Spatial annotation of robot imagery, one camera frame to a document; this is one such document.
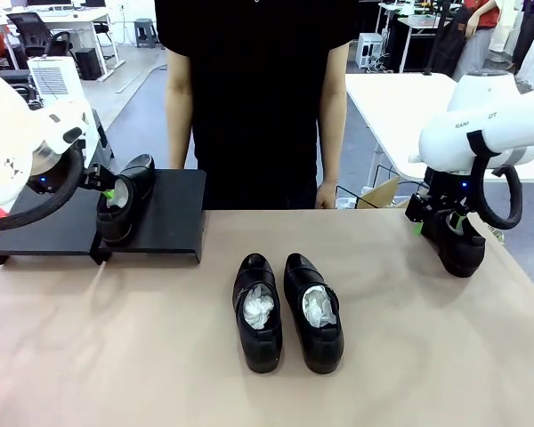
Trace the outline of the black slanted pole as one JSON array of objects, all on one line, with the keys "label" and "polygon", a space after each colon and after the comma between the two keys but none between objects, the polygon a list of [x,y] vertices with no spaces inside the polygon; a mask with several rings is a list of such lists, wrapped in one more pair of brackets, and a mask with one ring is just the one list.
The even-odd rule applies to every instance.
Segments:
[{"label": "black slanted pole", "polygon": [[435,59],[435,56],[437,54],[439,43],[441,41],[441,32],[442,32],[442,29],[444,28],[444,26],[446,24],[447,16],[449,14],[450,5],[451,5],[451,0],[442,0],[441,1],[441,7],[440,7],[441,14],[440,14],[440,17],[439,17],[439,20],[438,20],[437,27],[435,29],[433,48],[432,48],[432,50],[430,52],[430,56],[428,58],[426,66],[424,68],[424,75],[425,76],[430,76],[432,74],[434,59]]}]

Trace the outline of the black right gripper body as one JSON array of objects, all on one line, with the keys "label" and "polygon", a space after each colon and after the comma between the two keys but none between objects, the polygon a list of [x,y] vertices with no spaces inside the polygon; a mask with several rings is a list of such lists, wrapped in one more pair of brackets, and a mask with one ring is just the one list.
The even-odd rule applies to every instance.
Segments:
[{"label": "black right gripper body", "polygon": [[447,194],[414,193],[409,199],[405,215],[411,222],[424,222],[443,215],[466,216],[470,211],[465,198],[458,200]]}]

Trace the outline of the person's left hand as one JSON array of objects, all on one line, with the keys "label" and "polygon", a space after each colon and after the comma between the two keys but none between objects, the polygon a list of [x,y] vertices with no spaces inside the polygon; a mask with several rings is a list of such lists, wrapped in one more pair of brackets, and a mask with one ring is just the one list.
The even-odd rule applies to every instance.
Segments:
[{"label": "person's left hand", "polygon": [[317,189],[316,209],[336,208],[336,182],[324,180]]}]

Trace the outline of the white paper stuffing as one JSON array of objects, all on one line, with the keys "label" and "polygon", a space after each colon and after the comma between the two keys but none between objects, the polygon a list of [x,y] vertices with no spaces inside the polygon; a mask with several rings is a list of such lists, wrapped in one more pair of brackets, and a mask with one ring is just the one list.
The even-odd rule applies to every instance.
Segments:
[{"label": "white paper stuffing", "polygon": [[254,330],[261,330],[269,320],[273,308],[274,299],[271,290],[265,284],[257,284],[244,299],[244,319]]},{"label": "white paper stuffing", "polygon": [[130,179],[119,176],[115,184],[115,197],[112,200],[106,199],[105,206],[108,209],[126,209],[131,206],[134,199],[134,186]]},{"label": "white paper stuffing", "polygon": [[324,286],[311,286],[302,299],[303,314],[315,328],[336,325],[337,317],[331,305],[330,296]]}]

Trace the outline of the black leather shoe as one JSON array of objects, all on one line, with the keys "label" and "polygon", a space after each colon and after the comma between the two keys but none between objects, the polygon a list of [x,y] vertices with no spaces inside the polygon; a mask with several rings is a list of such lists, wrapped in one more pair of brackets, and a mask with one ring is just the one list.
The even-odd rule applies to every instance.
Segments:
[{"label": "black leather shoe", "polygon": [[[344,353],[344,333],[335,291],[326,284],[314,264],[304,255],[290,254],[284,269],[284,292],[295,322],[303,358],[312,372],[325,375],[334,372]],[[312,327],[303,314],[302,299],[311,286],[324,286],[337,317],[336,325]]]},{"label": "black leather shoe", "polygon": [[[245,321],[243,314],[244,299],[257,284],[265,284],[274,299],[269,320],[261,330],[254,330]],[[233,285],[232,306],[248,368],[258,374],[275,370],[279,364],[283,343],[280,299],[273,270],[263,255],[249,254],[240,264]]]},{"label": "black leather shoe", "polygon": [[437,216],[423,222],[422,236],[429,241],[445,270],[458,278],[470,278],[480,267],[486,247],[482,236],[466,216],[464,233],[449,229],[449,216]]},{"label": "black leather shoe", "polygon": [[134,186],[133,202],[126,209],[108,209],[106,198],[100,195],[96,208],[96,229],[109,246],[120,246],[131,237],[149,203],[155,184],[155,162],[150,154],[132,159],[116,176],[124,176]]}]

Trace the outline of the black computer tower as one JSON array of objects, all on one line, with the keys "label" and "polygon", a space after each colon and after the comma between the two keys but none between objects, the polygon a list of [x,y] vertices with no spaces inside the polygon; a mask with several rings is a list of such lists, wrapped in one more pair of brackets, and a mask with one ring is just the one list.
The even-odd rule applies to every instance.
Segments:
[{"label": "black computer tower", "polygon": [[74,55],[83,80],[93,81],[101,77],[101,67],[94,48],[75,50]]}]

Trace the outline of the white computer case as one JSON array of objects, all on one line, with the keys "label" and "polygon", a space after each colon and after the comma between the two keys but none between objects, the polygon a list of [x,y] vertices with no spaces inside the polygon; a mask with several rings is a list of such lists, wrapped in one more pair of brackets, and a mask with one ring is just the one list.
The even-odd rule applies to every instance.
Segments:
[{"label": "white computer case", "polygon": [[360,33],[355,62],[360,69],[370,69],[382,56],[383,37],[378,33]]}]

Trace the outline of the brown cardboard box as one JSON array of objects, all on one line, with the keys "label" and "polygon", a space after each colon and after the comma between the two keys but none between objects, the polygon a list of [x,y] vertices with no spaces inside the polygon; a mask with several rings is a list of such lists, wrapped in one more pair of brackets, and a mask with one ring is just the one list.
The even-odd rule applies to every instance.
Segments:
[{"label": "brown cardboard box", "polygon": [[[409,186],[407,196],[398,195],[400,187]],[[358,197],[356,209],[407,208],[411,196],[428,193],[428,186],[418,181],[402,181],[399,176],[390,178]]]}]

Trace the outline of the person in red shirt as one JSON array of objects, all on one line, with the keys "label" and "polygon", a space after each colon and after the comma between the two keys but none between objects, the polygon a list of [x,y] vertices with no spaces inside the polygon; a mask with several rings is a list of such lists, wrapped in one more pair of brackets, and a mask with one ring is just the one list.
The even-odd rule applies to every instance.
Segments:
[{"label": "person in red shirt", "polygon": [[463,76],[482,69],[498,24],[503,0],[465,0],[471,16],[465,27],[465,47],[453,73],[458,82]]}]

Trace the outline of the black flat shoe stand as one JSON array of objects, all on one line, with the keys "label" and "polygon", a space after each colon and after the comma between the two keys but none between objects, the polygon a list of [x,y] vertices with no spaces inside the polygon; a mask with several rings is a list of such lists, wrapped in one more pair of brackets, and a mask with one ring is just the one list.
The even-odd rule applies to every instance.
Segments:
[{"label": "black flat shoe stand", "polygon": [[77,189],[58,211],[14,230],[0,231],[0,265],[18,256],[87,256],[97,254],[96,207],[99,193]]},{"label": "black flat shoe stand", "polygon": [[95,260],[102,263],[113,254],[181,254],[200,261],[205,185],[206,173],[200,170],[157,170],[152,195],[132,236],[122,246],[100,243]]}]

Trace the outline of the small grey stool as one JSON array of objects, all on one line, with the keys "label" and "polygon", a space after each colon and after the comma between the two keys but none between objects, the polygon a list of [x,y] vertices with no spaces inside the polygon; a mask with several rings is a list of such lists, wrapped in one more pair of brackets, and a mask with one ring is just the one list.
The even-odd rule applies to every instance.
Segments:
[{"label": "small grey stool", "polygon": [[158,37],[151,19],[139,18],[134,21],[135,43],[137,48],[155,48]]}]

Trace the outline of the grey plastic step stool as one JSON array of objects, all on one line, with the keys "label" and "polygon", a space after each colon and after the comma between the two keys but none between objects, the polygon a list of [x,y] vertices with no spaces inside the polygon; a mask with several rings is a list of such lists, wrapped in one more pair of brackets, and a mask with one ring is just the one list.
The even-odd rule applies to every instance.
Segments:
[{"label": "grey plastic step stool", "polygon": [[85,131],[84,166],[101,164],[109,168],[114,152],[107,139],[104,127],[95,109],[89,108],[85,112],[87,127]]}]

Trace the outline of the large white table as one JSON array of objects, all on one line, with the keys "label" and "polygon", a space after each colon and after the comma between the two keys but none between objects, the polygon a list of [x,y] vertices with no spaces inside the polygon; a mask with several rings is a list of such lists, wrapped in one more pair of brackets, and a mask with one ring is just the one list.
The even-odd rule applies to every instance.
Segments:
[{"label": "large white table", "polygon": [[[347,92],[374,134],[382,153],[405,178],[420,181],[426,165],[412,163],[419,136],[436,116],[447,111],[458,82],[443,74],[349,74]],[[517,165],[522,182],[534,182],[534,160]]]}]

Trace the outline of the black mesh office chair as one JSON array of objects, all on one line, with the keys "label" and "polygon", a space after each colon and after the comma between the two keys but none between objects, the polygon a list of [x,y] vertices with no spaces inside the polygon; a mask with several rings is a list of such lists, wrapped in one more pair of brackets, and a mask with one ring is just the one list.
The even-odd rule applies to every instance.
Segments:
[{"label": "black mesh office chair", "polygon": [[52,33],[37,13],[9,13],[7,18],[16,27],[20,42],[28,57],[51,53]]}]

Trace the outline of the white-frame background desk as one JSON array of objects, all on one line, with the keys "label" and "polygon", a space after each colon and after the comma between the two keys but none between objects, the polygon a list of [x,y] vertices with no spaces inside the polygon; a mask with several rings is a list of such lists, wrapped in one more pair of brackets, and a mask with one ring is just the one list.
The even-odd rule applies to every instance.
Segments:
[{"label": "white-frame background desk", "polygon": [[382,65],[393,73],[423,71],[433,50],[441,0],[387,0],[378,4],[376,32],[383,38]]}]

